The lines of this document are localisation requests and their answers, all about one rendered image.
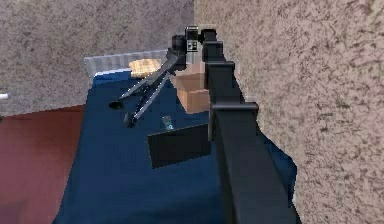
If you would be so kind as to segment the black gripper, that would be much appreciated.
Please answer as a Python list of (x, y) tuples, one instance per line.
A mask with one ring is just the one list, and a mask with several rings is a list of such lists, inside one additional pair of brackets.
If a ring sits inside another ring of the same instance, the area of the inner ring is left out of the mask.
[(142, 96), (134, 112), (127, 112), (124, 117), (124, 123), (132, 128), (136, 125), (138, 119), (149, 108), (157, 98), (162, 88), (169, 79), (169, 72), (182, 71), (186, 68), (187, 43), (184, 35), (174, 35), (172, 37), (172, 46), (168, 49), (167, 60), (161, 64), (161, 67), (152, 74), (140, 78), (140, 81), (129, 88), (117, 100), (109, 104), (111, 109), (122, 109), (122, 101), (131, 95), (142, 91)]

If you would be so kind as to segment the black laptop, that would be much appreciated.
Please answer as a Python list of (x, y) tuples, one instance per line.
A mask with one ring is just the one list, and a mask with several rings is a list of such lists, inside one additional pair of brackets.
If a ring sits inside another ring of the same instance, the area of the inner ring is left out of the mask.
[(208, 125), (200, 124), (147, 136), (153, 169), (196, 159), (211, 153)]

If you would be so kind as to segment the blue bed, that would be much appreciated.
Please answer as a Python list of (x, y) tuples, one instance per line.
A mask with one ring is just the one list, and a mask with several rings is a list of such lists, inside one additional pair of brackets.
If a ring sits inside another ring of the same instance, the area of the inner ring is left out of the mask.
[[(52, 224), (228, 224), (216, 158), (209, 155), (153, 169), (147, 136), (209, 122), (209, 110), (189, 115), (167, 80), (149, 108), (129, 128), (127, 112), (109, 104), (136, 84), (100, 84), (88, 93), (79, 145), (61, 206)], [(293, 198), (296, 166), (263, 136)]]

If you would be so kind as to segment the yellow checked pillow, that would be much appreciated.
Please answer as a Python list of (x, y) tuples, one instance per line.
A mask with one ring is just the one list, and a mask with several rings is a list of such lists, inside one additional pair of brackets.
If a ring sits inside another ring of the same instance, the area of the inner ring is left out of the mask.
[(140, 59), (129, 63), (133, 78), (144, 78), (161, 67), (159, 59)]

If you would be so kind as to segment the brown cardboard box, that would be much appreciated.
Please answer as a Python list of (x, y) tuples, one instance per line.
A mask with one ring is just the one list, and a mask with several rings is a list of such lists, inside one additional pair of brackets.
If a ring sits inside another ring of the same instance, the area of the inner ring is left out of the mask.
[(176, 71), (170, 81), (177, 90), (177, 97), (187, 114), (209, 110), (209, 91), (204, 87), (205, 64), (188, 64), (183, 71)]

